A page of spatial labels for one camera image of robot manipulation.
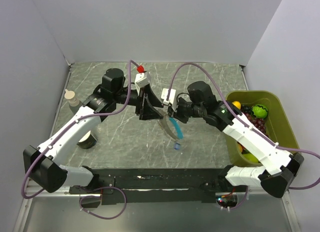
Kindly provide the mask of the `metal keyring with small rings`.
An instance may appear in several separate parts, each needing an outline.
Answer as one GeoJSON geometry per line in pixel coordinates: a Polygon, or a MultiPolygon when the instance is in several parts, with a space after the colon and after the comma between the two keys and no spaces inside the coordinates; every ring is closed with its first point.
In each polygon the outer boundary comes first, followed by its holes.
{"type": "Polygon", "coordinates": [[[169,117],[170,116],[165,114],[158,123],[167,136],[171,137],[174,141],[177,141],[179,139],[177,138],[177,133],[173,124],[169,121],[169,117]]]}

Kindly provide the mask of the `light blue key handle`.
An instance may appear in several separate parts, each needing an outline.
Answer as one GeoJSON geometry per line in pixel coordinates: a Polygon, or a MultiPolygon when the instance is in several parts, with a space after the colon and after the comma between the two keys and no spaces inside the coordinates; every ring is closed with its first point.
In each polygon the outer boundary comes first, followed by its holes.
{"type": "Polygon", "coordinates": [[[183,135],[182,130],[181,130],[179,124],[177,123],[177,121],[172,117],[169,117],[169,121],[173,124],[173,126],[175,128],[177,138],[179,140],[183,139],[184,135],[183,135]]]}

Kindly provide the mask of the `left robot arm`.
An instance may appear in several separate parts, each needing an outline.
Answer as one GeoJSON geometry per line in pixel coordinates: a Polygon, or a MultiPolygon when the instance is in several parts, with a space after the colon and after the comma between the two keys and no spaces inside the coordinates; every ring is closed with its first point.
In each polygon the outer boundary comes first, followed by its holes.
{"type": "Polygon", "coordinates": [[[163,105],[152,92],[150,81],[148,72],[140,72],[134,80],[135,88],[131,89],[130,84],[124,86],[129,79],[122,70],[108,69],[101,84],[70,121],[38,147],[25,148],[23,161],[26,174],[49,193],[62,186],[81,186],[87,193],[95,192],[100,184],[99,174],[87,166],[67,167],[63,162],[85,134],[116,113],[117,104],[134,106],[141,120],[163,118],[156,110],[163,105]]]}

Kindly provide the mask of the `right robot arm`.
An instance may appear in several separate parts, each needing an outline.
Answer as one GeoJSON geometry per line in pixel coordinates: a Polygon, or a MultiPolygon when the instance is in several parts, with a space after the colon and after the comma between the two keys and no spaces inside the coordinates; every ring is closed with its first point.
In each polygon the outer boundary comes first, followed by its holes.
{"type": "Polygon", "coordinates": [[[179,98],[174,89],[163,89],[161,99],[168,106],[168,114],[183,123],[191,117],[204,119],[243,145],[261,164],[227,166],[220,174],[219,187],[226,192],[236,186],[263,188],[269,195],[281,198],[296,177],[303,156],[273,145],[239,109],[230,102],[217,100],[207,83],[194,82],[187,90],[189,101],[179,98]]]}

